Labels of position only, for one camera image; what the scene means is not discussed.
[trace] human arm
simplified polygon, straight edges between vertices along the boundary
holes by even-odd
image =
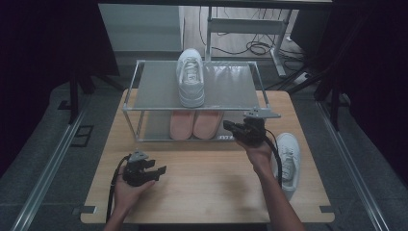
[[[273,176],[270,164],[271,149],[266,142],[258,147],[237,143],[246,151],[261,182],[272,230],[305,230],[302,222]]]
[[[140,195],[155,184],[155,181],[149,181],[139,187],[129,186],[123,181],[122,173],[124,167],[119,170],[119,175],[115,184],[115,207],[111,217],[105,225],[104,231],[120,230],[123,221],[130,210],[138,202]]]

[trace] white sneaker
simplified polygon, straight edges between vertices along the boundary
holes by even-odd
[[[186,108],[204,103],[203,61],[195,49],[185,50],[177,62],[176,76],[181,104]]]
[[[291,200],[299,183],[300,148],[297,139],[290,133],[282,133],[276,138],[282,161],[282,190]]]

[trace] forearm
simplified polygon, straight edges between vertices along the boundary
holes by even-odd
[[[126,211],[114,210],[105,225],[104,231],[119,231],[126,216]]]
[[[305,230],[270,169],[257,173],[261,181],[272,230]]]

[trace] pink slipper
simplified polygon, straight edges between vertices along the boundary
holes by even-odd
[[[191,136],[195,111],[173,111],[170,120],[170,137],[177,141]]]
[[[200,111],[192,133],[203,140],[211,139],[218,130],[222,116],[221,111]]]

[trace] metal rail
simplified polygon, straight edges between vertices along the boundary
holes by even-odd
[[[375,230],[378,231],[390,230],[387,225],[387,222],[384,220],[384,217],[377,202],[375,201],[374,196],[371,194],[362,175],[360,174],[360,171],[358,170],[358,167],[354,163],[353,158],[350,152],[348,151],[342,136],[338,131],[336,131],[336,129],[332,125],[329,118],[329,113],[321,105],[320,102],[317,102],[317,104],[319,111],[323,116],[324,123],[330,133],[330,136],[332,137],[333,141],[335,142],[340,152],[340,156],[342,157],[342,160],[344,162],[345,169],[350,175],[351,181],[353,182],[357,193],[359,194],[364,206],[366,207],[367,213],[369,214],[369,217]]]
[[[60,168],[60,164],[64,159],[66,150],[71,144],[72,139],[75,136],[75,132],[78,129],[78,126],[80,125],[82,119],[84,118],[90,102],[90,96],[86,96],[86,99],[84,101],[84,106],[82,107],[77,118],[71,124],[67,125],[63,137],[57,145],[54,153],[48,160],[47,165],[42,171],[42,174],[39,177],[36,185],[33,187],[33,190],[31,191],[23,208],[21,209],[20,214],[15,220],[11,230],[29,229],[31,222],[33,221],[34,216],[36,215],[38,208],[54,179],[55,174]]]

